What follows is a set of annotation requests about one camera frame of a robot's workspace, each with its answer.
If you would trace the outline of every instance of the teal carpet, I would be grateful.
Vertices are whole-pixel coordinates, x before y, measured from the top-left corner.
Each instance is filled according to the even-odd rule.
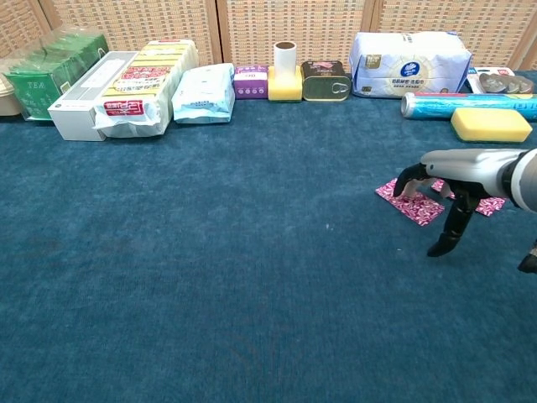
[[[476,214],[428,258],[447,212],[374,190],[468,145],[399,104],[237,101],[103,143],[2,119],[0,401],[537,401],[537,217]]]

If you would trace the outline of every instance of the white tissue pack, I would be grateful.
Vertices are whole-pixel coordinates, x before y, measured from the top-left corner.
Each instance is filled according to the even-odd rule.
[[[349,55],[352,93],[399,98],[406,92],[458,92],[471,58],[449,32],[359,32]]]
[[[172,97],[177,123],[228,123],[231,121],[235,90],[232,63],[205,65],[185,72]]]
[[[185,71],[198,65],[192,40],[150,41],[97,100],[95,129],[120,138],[164,134],[171,97]]]

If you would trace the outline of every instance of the blue package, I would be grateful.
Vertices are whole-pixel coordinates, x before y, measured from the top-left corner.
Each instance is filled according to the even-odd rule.
[[[235,91],[232,63],[204,65],[183,73],[172,96],[177,123],[228,123],[232,119]]]

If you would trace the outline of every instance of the sardine tin can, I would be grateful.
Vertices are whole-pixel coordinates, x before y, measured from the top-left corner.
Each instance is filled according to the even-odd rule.
[[[352,89],[351,79],[338,60],[302,63],[302,97],[306,101],[344,101]]]

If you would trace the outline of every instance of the purple box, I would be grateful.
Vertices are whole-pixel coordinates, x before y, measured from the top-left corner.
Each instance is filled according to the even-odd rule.
[[[267,98],[267,75],[269,67],[266,65],[248,65],[235,69],[233,87],[236,99]]]

